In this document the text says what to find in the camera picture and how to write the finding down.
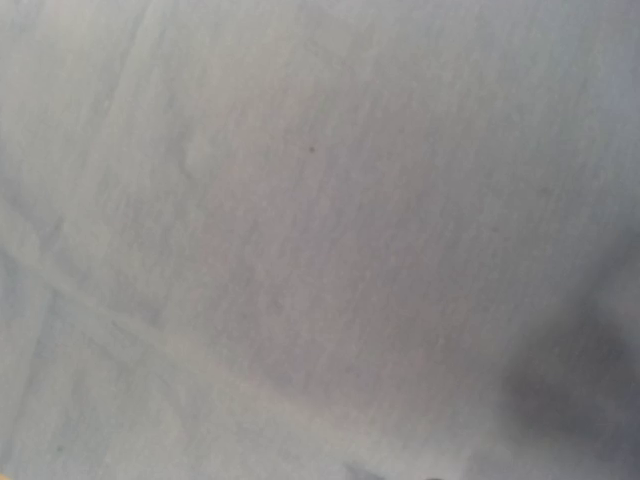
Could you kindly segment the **light blue long sleeve shirt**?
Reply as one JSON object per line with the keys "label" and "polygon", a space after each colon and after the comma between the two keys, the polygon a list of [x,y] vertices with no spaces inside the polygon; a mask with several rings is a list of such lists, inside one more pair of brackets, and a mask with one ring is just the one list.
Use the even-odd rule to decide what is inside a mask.
{"label": "light blue long sleeve shirt", "polygon": [[635,479],[635,1],[5,1],[5,479]]}

